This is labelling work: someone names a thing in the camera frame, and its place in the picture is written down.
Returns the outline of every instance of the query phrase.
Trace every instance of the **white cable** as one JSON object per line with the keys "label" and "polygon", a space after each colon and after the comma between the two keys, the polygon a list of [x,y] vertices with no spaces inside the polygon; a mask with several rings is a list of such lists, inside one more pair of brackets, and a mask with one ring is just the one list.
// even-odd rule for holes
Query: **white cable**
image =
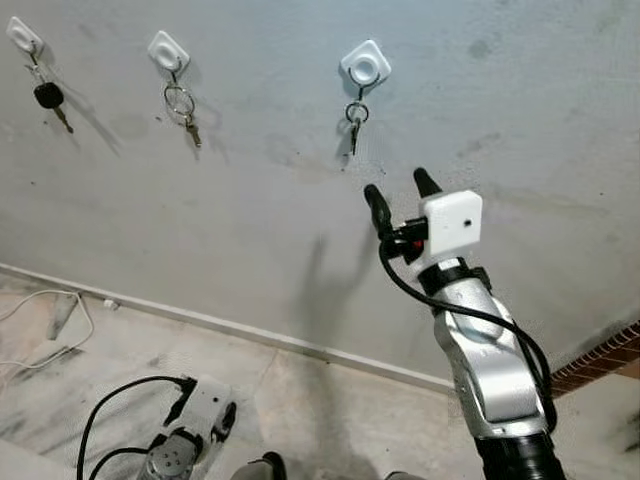
{"label": "white cable", "polygon": [[52,357],[48,358],[44,362],[40,362],[40,363],[36,363],[36,364],[33,364],[33,365],[29,365],[29,364],[26,364],[26,363],[19,362],[17,360],[1,360],[0,361],[0,365],[16,365],[18,367],[22,367],[22,368],[26,368],[26,369],[30,369],[30,370],[35,370],[37,368],[42,368],[45,365],[48,365],[51,362],[53,362],[54,360],[60,358],[65,353],[68,353],[69,351],[73,350],[74,348],[79,347],[84,342],[89,340],[89,338],[91,338],[91,335],[93,335],[93,331],[94,331],[93,320],[91,319],[91,315],[89,315],[89,311],[87,310],[87,307],[85,306],[84,301],[82,300],[82,297],[80,296],[80,294],[78,292],[71,292],[71,291],[66,291],[66,290],[40,290],[39,292],[34,292],[31,295],[27,295],[26,297],[24,297],[22,300],[20,300],[18,303],[16,303],[12,308],[7,310],[6,312],[0,314],[0,321],[4,320],[5,318],[8,318],[11,315],[13,315],[14,313],[16,313],[16,311],[20,307],[22,307],[25,303],[27,303],[32,298],[37,297],[39,295],[48,294],[48,293],[60,294],[60,295],[70,295],[70,296],[76,297],[76,299],[78,299],[78,305],[80,306],[80,310],[82,310],[82,313],[84,314],[84,318],[87,320],[87,323],[89,324],[89,333],[82,340],[80,340],[79,342],[74,343],[70,347],[64,347],[62,350],[60,350],[58,353],[56,353]]}

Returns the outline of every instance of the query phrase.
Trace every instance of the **key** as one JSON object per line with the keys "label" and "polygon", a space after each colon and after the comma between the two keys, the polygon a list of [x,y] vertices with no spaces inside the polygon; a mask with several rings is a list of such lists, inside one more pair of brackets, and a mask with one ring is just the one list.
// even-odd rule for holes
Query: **key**
{"label": "key", "polygon": [[41,85],[38,85],[33,91],[33,94],[35,95],[36,100],[41,107],[53,110],[56,116],[64,124],[67,132],[73,133],[73,127],[69,125],[69,122],[67,122],[67,117],[60,109],[60,105],[62,105],[62,102],[64,102],[64,95],[62,94],[62,90],[60,90],[60,88],[55,83],[45,82]]}
{"label": "key", "polygon": [[193,138],[193,143],[195,143],[196,148],[200,148],[202,146],[202,142],[200,141],[200,135],[198,134],[198,126],[193,123],[193,117],[191,115],[187,115],[184,127],[187,129],[187,133],[191,135],[191,138]]}
{"label": "key", "polygon": [[356,118],[356,121],[353,123],[351,127],[351,155],[356,154],[356,144],[358,142],[358,133],[360,133],[360,125],[362,124],[362,120]]}

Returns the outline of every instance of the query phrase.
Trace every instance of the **floor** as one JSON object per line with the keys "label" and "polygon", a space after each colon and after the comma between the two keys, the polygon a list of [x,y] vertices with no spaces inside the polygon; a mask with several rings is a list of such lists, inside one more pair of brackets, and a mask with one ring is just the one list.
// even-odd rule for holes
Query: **floor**
{"label": "floor", "polygon": [[[41,288],[0,276],[0,311]],[[37,297],[0,321],[0,359],[35,362],[85,334],[76,308],[56,341],[43,340],[54,302]],[[73,478],[91,408],[150,374],[207,374],[234,389],[238,423],[195,480],[229,479],[266,450],[282,453],[295,480],[374,480],[395,470],[483,478],[454,397],[135,310],[86,305],[96,328],[81,348],[40,370],[0,367],[2,478]],[[114,400],[92,431],[88,468],[114,448],[146,446],[176,398],[173,387],[149,385]],[[557,403],[554,439],[568,478],[640,478],[638,405],[640,382],[615,375]],[[139,458],[108,464],[101,478],[135,478],[139,465]]]}

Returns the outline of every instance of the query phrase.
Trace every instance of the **electrical cord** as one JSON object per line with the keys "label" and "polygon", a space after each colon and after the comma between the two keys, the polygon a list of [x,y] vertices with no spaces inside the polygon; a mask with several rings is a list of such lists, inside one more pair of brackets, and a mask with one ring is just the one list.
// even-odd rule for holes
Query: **electrical cord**
{"label": "electrical cord", "polygon": [[[428,305],[431,308],[438,308],[440,310],[446,310],[451,313],[458,313],[460,315],[479,318],[480,320],[485,320],[487,322],[498,325],[515,335],[518,343],[523,350],[525,360],[527,361],[527,364],[531,369],[536,386],[538,387],[538,391],[541,396],[542,407],[544,409],[545,416],[547,417],[549,433],[553,433],[558,423],[558,414],[551,398],[551,368],[549,367],[549,363],[547,362],[547,358],[542,351],[542,348],[540,348],[540,346],[531,336],[529,336],[529,334],[515,325],[515,323],[509,323],[500,317],[491,315],[490,313],[435,299],[412,288],[409,284],[402,280],[402,278],[400,278],[400,276],[391,266],[389,257],[387,256],[386,252],[389,249],[389,244],[393,242],[395,242],[395,240],[392,237],[383,238],[380,242],[378,255],[380,257],[382,267],[384,268],[385,272],[387,272],[389,278],[391,278],[393,283],[395,283],[396,286],[398,286],[398,288],[400,288],[403,292],[410,295],[419,302]],[[533,355],[537,361],[537,365],[533,361],[531,352],[533,352]]]}
{"label": "electrical cord", "polygon": [[37,297],[39,295],[50,294],[50,293],[52,293],[52,294],[60,294],[60,295],[69,295],[69,296],[76,297],[76,299],[78,300],[78,305],[80,306],[80,310],[82,310],[82,313],[83,313],[85,319],[87,320],[87,324],[89,325],[89,332],[80,341],[74,343],[73,345],[70,345],[68,347],[63,348],[62,350],[57,352],[55,355],[52,355],[51,357],[47,358],[43,362],[29,365],[27,363],[23,363],[23,362],[20,362],[18,360],[0,360],[0,365],[16,365],[18,367],[22,367],[22,368],[29,369],[29,370],[35,370],[35,369],[38,369],[38,368],[42,368],[42,367],[44,367],[46,365],[49,365],[54,360],[57,360],[58,358],[60,358],[65,353],[68,353],[69,351],[73,350],[74,348],[79,347],[80,345],[85,343],[87,340],[89,340],[89,338],[91,338],[91,335],[93,335],[93,331],[94,331],[95,327],[93,325],[93,320],[91,319],[91,315],[89,315],[89,311],[87,310],[87,307],[84,304],[84,301],[82,300],[82,297],[80,296],[80,293],[78,293],[78,292],[72,292],[72,291],[66,291],[66,290],[40,290],[38,292],[34,292],[31,295],[27,295],[26,297],[24,297],[22,300],[20,300],[18,303],[16,303],[13,307],[11,307],[6,312],[1,313],[0,314],[0,321],[5,320],[6,318],[9,318],[11,315],[16,313],[20,309],[20,307],[22,307],[25,303],[27,303],[32,298]]}
{"label": "electrical cord", "polygon": [[89,418],[87,420],[87,424],[84,427],[84,431],[82,432],[82,439],[80,440],[80,450],[78,451],[78,463],[77,463],[77,467],[76,467],[76,480],[83,480],[83,477],[84,477],[84,457],[85,457],[85,453],[87,451],[87,442],[89,440],[89,432],[91,431],[91,426],[93,425],[93,421],[95,420],[96,415],[98,414],[98,411],[102,408],[102,406],[105,403],[107,403],[110,399],[112,399],[113,397],[115,397],[119,393],[124,392],[125,390],[128,390],[130,388],[136,387],[138,385],[142,385],[143,383],[159,382],[159,381],[173,382],[173,383],[177,384],[178,386],[180,386],[180,388],[184,388],[188,383],[188,379],[183,379],[183,378],[178,378],[178,377],[167,377],[167,376],[164,376],[164,375],[155,375],[155,376],[152,376],[152,377],[140,378],[138,380],[134,380],[133,382],[127,383],[126,385],[123,385],[121,387],[116,388],[111,393],[108,393],[107,395],[105,395],[102,398],[102,400],[100,400],[96,404],[96,406],[93,407],[93,410],[91,410],[91,413],[89,414]]}
{"label": "electrical cord", "polygon": [[104,457],[100,459],[100,461],[96,464],[95,468],[91,472],[91,475],[89,475],[89,480],[95,480],[98,477],[98,473],[100,472],[100,469],[104,467],[105,463],[107,463],[110,459],[112,459],[116,455],[121,455],[123,453],[137,453],[141,455],[146,455],[147,453],[149,453],[149,450],[145,448],[138,448],[138,447],[125,447],[125,448],[118,448],[116,450],[113,450],[107,453]]}

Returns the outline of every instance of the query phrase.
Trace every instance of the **white wall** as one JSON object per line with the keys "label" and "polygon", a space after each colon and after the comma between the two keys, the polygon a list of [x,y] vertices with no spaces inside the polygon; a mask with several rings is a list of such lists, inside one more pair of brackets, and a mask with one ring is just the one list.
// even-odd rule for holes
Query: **white wall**
{"label": "white wall", "polygon": [[[554,358],[637,319],[637,0],[3,0],[11,15],[51,47],[76,133],[0,41],[1,262],[446,377],[361,194],[413,214],[422,165],[485,196],[477,258]],[[198,154],[161,104],[158,29],[192,55]],[[368,37],[394,71],[342,172],[338,61]]]}

